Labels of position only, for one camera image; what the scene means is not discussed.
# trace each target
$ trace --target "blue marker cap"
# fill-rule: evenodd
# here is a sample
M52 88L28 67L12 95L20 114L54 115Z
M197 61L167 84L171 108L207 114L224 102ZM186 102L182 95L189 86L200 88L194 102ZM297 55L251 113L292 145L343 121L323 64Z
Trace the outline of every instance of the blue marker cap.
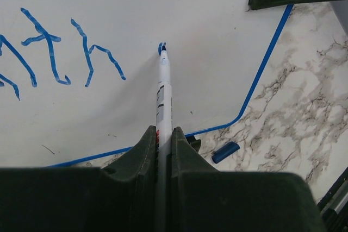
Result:
M231 141L228 144L222 146L220 149L218 149L212 156L212 160L215 164L218 164L220 161L224 160L225 158L235 153L239 149L239 145Z

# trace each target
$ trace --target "blue border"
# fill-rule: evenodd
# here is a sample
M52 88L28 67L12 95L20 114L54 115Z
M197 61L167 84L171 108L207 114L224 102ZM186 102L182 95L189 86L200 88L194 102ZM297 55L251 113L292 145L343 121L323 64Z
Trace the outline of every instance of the blue border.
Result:
M274 36L268 46L268 49L265 53L265 56L263 57L263 60L261 62L261 65L259 67L259 70L257 71L256 73L256 76L254 78L254 81L252 82L252 85L250 87L250 90L244 100L244 103L243 103L243 106L241 107L240 109L240 112L238 114L238 116L232 121L232 122L229 122L229 123L226 123L226 124L223 124L223 125L219 125L219 126L215 126L215 127L211 127L211 128L208 128L208 129L204 129L204 130L199 130L199 131L195 131L193 133L188 133L186 134L186 137L189 137L189 136L193 136L193 135L197 135L197 134L202 134L202 133L207 133L209 131L213 131L213 130L218 130L218 129L221 129L221 128L226 128L226 127L229 127L231 126L233 123L235 123L236 121L238 121L242 115L244 114L244 111L251 99L251 96L252 94L254 93L254 90L256 88L256 85L257 83L259 82L259 79L263 73L263 70L265 69L266 67L266 64L272 54L272 51L278 41L278 38L284 28L284 25L290 15L290 12L291 10L293 9L293 4L289 4L287 5L287 7L285 8L285 11L283 13L283 16L279 22L279 25L274 33ZM63 166L71 166L71 165L75 165L75 164L78 164L78 163L81 163L81 162L85 162L85 161L89 161L89 160L95 160L95 159L98 159L98 158L102 158L102 157L106 157L106 156L110 156L110 155L114 155L114 154L118 154L118 153L122 153L122 152L127 152L131 149L132 147L128 147L128 148L124 148L124 149L118 149L116 151L112 151L112 152L105 152L105 153L101 153L101 154L97 154L97 155L93 155L93 156L89 156L89 157L85 157L85 158L81 158L81 159L77 159L77 160L72 160L72 161L67 161L67 162L63 162L63 163L59 163L59 164L55 164L55 165L52 165L52 166L49 166L49 167L63 167Z

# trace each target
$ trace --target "marble surface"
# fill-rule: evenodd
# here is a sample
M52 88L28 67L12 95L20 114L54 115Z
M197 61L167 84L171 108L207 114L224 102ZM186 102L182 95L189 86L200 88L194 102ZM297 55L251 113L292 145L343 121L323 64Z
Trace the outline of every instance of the marble surface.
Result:
M293 172L319 201L348 166L348 38L329 3L294 6L242 118L198 135L221 171ZM228 141L241 149L219 164Z

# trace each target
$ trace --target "white marble table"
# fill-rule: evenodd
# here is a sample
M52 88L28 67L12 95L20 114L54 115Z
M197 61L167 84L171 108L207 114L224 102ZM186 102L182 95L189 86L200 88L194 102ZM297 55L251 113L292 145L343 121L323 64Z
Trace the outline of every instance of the white marble table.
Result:
M221 171L293 172L318 202L348 165L348 38L329 3L295 5L243 117L198 135ZM212 151L241 149L219 164Z

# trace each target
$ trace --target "white board surface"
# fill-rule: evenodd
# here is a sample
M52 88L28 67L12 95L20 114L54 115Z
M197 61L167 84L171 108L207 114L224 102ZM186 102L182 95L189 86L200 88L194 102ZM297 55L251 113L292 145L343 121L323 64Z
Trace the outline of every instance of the white board surface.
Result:
M156 123L164 41L173 125L190 133L232 121L285 8L247 12L247 1L1 0L0 165L46 166L135 145ZM88 51L71 19L87 48L110 50L126 80L95 48L85 87Z

